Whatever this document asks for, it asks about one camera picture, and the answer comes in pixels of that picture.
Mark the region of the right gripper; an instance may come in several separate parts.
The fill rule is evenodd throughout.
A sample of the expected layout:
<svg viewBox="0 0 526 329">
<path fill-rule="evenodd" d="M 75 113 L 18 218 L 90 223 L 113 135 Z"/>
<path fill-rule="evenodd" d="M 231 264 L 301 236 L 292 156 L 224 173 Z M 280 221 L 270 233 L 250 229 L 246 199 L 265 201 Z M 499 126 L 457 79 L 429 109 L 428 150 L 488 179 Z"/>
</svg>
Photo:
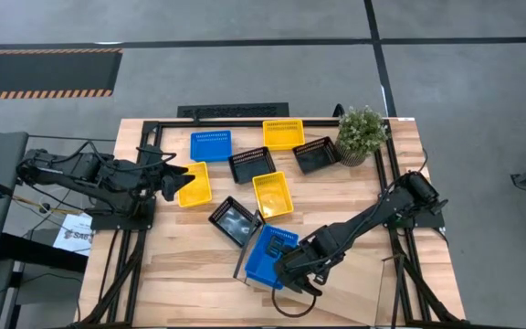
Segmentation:
<svg viewBox="0 0 526 329">
<path fill-rule="evenodd" d="M 277 279 L 294 292 L 322 296 L 322 291 L 310 283 L 310 274 L 323 274 L 321 259 L 326 256 L 316 239 L 303 240 L 295 247 L 284 246 L 285 240 L 272 235 L 266 248 L 270 257 L 279 257 L 274 264 Z"/>
</svg>

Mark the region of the white printed paper sheet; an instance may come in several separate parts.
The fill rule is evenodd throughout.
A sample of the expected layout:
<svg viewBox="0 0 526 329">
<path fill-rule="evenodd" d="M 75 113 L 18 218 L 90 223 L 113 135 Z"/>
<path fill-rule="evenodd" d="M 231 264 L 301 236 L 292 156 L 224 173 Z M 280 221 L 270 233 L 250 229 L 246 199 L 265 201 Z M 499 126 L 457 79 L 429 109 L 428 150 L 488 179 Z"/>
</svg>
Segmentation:
<svg viewBox="0 0 526 329">
<path fill-rule="evenodd" d="M 94 233 L 90 227 L 89 215 L 67 215 L 64 219 L 53 247 L 89 256 Z"/>
</svg>

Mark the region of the black plastic basket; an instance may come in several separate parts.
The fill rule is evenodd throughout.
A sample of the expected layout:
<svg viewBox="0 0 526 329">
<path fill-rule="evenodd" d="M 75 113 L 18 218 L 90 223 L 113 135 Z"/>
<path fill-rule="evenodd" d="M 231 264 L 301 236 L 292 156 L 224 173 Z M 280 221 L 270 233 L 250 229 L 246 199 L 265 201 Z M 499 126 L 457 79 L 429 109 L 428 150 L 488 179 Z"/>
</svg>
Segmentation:
<svg viewBox="0 0 526 329">
<path fill-rule="evenodd" d="M 240 248 L 243 248 L 248 238 L 265 224 L 258 211 L 251 213 L 231 196 L 216 208 L 208 221 Z"/>
<path fill-rule="evenodd" d="M 251 182 L 255 176 L 276 172 L 270 150 L 266 146 L 231 155 L 228 163 L 233 180 L 239 185 Z"/>
<path fill-rule="evenodd" d="M 335 144 L 328 136 L 296 146 L 292 149 L 292 152 L 294 153 L 300 171 L 304 175 L 341 161 Z"/>
</svg>

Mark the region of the yellow plastic basket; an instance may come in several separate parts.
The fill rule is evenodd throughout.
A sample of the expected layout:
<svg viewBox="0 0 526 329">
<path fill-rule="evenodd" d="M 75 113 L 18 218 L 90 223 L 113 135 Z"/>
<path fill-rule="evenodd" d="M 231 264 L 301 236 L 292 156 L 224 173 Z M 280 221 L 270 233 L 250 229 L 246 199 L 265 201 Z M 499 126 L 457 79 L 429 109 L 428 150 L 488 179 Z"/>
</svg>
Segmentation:
<svg viewBox="0 0 526 329">
<path fill-rule="evenodd" d="M 189 164 L 185 176 L 192 175 L 194 179 L 178 191 L 180 207 L 196 207 L 212 200 L 209 174 L 206 162 Z"/>
<path fill-rule="evenodd" d="M 252 178 L 258 210 L 263 218 L 273 218 L 294 211 L 288 182 L 283 172 Z"/>
<path fill-rule="evenodd" d="M 300 119 L 263 121 L 263 144 L 271 151 L 285 151 L 305 144 Z"/>
</svg>

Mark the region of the black aluminium table frame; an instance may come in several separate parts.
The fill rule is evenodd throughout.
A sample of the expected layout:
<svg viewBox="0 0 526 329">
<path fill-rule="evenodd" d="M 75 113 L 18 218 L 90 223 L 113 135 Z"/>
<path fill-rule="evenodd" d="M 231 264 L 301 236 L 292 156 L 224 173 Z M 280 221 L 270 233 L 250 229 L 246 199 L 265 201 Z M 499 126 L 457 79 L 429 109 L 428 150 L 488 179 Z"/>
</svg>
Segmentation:
<svg viewBox="0 0 526 329">
<path fill-rule="evenodd" d="M 222 127 L 166 126 L 161 148 L 177 153 L 174 165 L 189 165 L 190 134 L 230 130 L 233 151 L 263 146 L 262 121 L 222 119 Z M 417 170 L 424 162 L 414 119 L 389 119 L 400 174 Z M 382 184 L 377 164 L 369 157 L 358 167 L 331 165 L 304 175 L 291 151 L 271 152 L 285 173 L 294 212 L 271 218 L 272 225 L 305 236 L 322 224 L 345 221 L 376 201 Z M 153 227 L 147 233 L 141 278 L 132 320 L 134 327 L 246 327 L 239 308 L 247 292 L 233 278 L 240 249 L 207 218 L 228 196 L 250 211 L 258 209 L 252 184 L 237 185 L 227 163 L 207 164 L 212 200 L 202 206 L 182 208 L 159 196 Z M 466 318 L 447 243 L 431 228 L 415 228 L 416 250 L 424 279 L 437 298 L 460 319 Z M 102 231 L 92 242 L 80 297 L 82 320 L 98 302 L 101 279 L 113 233 Z"/>
</svg>

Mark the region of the blue plastic basket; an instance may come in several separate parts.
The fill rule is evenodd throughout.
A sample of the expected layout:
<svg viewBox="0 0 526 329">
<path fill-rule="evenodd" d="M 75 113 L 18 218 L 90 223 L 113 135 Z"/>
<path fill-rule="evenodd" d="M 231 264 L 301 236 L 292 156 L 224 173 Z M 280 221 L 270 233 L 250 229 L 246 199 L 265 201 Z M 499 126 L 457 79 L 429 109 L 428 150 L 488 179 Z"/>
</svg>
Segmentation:
<svg viewBox="0 0 526 329">
<path fill-rule="evenodd" d="M 258 236 L 254 249 L 251 251 L 245 272 L 249 279 L 258 281 L 268 287 L 282 290 L 283 285 L 277 279 L 274 264 L 279 257 L 270 257 L 266 254 L 266 248 L 272 235 L 277 235 L 285 240 L 284 246 L 295 247 L 298 245 L 299 235 L 282 228 L 266 224 Z"/>
<path fill-rule="evenodd" d="M 232 153 L 229 130 L 191 133 L 190 158 L 196 162 L 226 161 Z"/>
</svg>

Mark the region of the black floor vent grille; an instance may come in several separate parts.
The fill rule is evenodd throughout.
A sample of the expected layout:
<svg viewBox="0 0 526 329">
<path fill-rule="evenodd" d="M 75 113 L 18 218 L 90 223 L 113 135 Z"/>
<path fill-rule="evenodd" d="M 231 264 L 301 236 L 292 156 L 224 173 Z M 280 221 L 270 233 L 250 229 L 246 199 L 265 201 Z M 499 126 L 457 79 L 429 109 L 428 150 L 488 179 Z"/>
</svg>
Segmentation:
<svg viewBox="0 0 526 329">
<path fill-rule="evenodd" d="M 178 118 L 290 117 L 287 102 L 185 105 L 177 108 Z"/>
</svg>

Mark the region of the green plant in striped pot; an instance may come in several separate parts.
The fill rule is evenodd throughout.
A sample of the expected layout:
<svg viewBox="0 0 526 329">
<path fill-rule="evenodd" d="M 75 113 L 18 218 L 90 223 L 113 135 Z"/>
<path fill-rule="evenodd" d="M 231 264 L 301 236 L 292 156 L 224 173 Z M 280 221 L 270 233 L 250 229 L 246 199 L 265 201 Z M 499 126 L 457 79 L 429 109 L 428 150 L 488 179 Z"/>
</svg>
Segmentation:
<svg viewBox="0 0 526 329">
<path fill-rule="evenodd" d="M 349 110 L 341 117 L 336 138 L 340 163 L 349 167 L 361 165 L 379 150 L 390 137 L 383 117 L 368 106 Z"/>
</svg>

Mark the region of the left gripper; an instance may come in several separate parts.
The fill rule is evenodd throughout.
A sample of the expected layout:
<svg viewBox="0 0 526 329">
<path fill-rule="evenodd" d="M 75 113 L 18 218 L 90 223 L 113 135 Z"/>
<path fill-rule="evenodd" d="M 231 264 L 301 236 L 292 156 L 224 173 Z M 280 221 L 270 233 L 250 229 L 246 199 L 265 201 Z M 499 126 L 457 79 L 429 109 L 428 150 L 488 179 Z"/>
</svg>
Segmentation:
<svg viewBox="0 0 526 329">
<path fill-rule="evenodd" d="M 187 172 L 187 167 L 167 164 L 165 161 L 143 170 L 147 184 L 153 191 L 160 190 L 166 201 L 173 201 L 177 191 L 195 180 L 194 175 L 184 175 Z"/>
</svg>

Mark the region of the black mat orange hazard stripes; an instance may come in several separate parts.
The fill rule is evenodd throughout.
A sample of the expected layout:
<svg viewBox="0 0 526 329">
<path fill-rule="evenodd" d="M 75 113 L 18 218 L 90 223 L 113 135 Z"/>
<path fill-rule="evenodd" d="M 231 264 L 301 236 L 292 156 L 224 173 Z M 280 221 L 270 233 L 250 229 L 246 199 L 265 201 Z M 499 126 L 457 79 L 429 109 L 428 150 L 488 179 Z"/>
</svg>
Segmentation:
<svg viewBox="0 0 526 329">
<path fill-rule="evenodd" d="M 110 97 L 120 48 L 1 49 L 0 100 Z"/>
</svg>

